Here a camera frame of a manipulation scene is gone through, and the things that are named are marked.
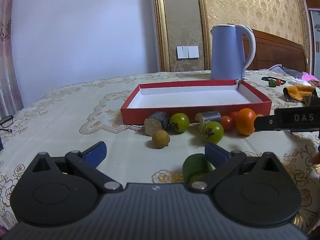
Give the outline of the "orange mandarin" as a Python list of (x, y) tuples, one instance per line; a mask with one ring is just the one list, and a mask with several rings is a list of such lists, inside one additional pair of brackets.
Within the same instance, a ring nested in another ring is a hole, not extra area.
[(251, 135), (254, 131), (254, 121), (256, 114), (250, 108), (241, 109), (236, 116), (235, 126), (239, 134), (244, 136)]

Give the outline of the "green lime half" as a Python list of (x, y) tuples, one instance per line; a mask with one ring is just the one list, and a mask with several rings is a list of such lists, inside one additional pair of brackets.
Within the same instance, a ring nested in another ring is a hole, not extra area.
[(199, 180), (208, 173), (212, 172), (213, 167), (202, 153), (192, 154), (185, 159), (182, 165), (184, 182), (187, 185)]

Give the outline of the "green tomato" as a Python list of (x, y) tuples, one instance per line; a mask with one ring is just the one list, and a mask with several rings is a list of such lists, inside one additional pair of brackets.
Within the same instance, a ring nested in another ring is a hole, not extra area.
[(217, 144), (224, 136), (224, 129), (219, 122), (211, 121), (203, 126), (201, 135), (205, 142)]
[(186, 114), (175, 113), (169, 119), (169, 126), (178, 133), (184, 133), (189, 129), (190, 121)]

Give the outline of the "red cherry tomato front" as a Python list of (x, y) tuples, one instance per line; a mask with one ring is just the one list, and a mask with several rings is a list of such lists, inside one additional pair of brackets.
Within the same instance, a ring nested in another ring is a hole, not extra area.
[(232, 131), (234, 129), (235, 123), (234, 120), (227, 115), (221, 117), (221, 125), (225, 131)]

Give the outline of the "red cherry tomato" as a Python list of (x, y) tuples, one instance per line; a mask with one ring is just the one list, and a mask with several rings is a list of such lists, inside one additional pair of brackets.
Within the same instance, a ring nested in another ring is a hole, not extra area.
[(234, 129), (235, 123), (234, 120), (227, 115), (221, 117), (221, 125), (225, 131), (232, 131)]
[(238, 112), (237, 111), (232, 111), (229, 116), (235, 121), (237, 117)]

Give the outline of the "dark sugarcane piece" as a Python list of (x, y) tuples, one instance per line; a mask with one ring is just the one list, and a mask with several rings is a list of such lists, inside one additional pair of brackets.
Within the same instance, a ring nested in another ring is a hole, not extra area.
[(195, 121), (199, 122), (198, 130), (201, 132), (204, 125), (211, 121), (221, 123), (221, 115), (218, 111), (201, 112), (195, 115)]
[(168, 123), (168, 114), (157, 111), (144, 120), (144, 131), (148, 136), (152, 136), (156, 131), (165, 130)]

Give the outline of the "brown longan fruit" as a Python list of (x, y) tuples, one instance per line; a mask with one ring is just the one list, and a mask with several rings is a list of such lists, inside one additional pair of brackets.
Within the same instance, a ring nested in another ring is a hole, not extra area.
[(152, 135), (152, 143), (156, 148), (164, 148), (170, 142), (170, 135), (165, 130), (155, 131)]

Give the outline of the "dark brown box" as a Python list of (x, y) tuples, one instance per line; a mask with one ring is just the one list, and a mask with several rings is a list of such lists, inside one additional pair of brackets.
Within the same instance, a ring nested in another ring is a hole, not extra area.
[(314, 88), (310, 96), (303, 96), (303, 103), (306, 107), (320, 106), (320, 98), (317, 94), (316, 88)]

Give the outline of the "small green fruit far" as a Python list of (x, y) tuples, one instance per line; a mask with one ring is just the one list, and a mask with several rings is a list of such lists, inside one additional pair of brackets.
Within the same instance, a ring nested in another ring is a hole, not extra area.
[(276, 80), (269, 79), (268, 85), (269, 85), (270, 87), (277, 87)]

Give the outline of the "bedding pile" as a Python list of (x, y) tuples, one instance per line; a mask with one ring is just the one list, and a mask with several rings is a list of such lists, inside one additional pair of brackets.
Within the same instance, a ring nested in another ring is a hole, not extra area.
[(294, 79), (294, 84), (297, 85), (306, 85), (307, 83), (314, 87), (319, 87), (319, 79), (315, 76), (308, 74), (307, 72), (299, 72), (294, 69), (288, 69), (283, 67), (281, 64), (276, 64), (270, 68), (269, 71), (281, 74), (281, 75), (289, 75)]

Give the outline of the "blue electric kettle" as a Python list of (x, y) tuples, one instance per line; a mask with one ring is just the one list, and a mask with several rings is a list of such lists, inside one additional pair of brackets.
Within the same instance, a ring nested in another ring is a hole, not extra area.
[(219, 24), (212, 27), (211, 34), (211, 79), (242, 80), (255, 57), (253, 30), (241, 24)]

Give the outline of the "black eyeglasses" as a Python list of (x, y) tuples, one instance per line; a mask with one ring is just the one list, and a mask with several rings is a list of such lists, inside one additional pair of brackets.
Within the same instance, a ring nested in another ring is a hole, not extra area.
[(9, 115), (9, 116), (5, 116), (4, 118), (2, 118), (0, 120), (0, 131), (5, 131), (5, 132), (12, 132), (12, 129), (10, 129), (9, 127), (13, 124), (14, 122), (14, 116), (13, 115)]

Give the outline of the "pink patterned curtain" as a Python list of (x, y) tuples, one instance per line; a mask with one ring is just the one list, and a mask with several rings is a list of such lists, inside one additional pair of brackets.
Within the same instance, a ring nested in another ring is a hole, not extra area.
[(1, 117), (14, 115), (23, 108), (11, 48), (11, 13), (13, 0), (0, 0), (0, 97)]

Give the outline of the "white wall switch panel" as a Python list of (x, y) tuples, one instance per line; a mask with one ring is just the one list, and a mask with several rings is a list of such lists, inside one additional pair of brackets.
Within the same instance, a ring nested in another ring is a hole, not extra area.
[(176, 47), (177, 59), (198, 59), (199, 47), (198, 46), (177, 46)]

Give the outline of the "gold picture frame moulding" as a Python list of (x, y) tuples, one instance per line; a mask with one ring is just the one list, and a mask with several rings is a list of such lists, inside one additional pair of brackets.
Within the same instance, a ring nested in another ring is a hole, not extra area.
[[(209, 70), (210, 36), (204, 0), (152, 0), (159, 68), (163, 72)], [(198, 46), (198, 59), (177, 59), (177, 46)]]

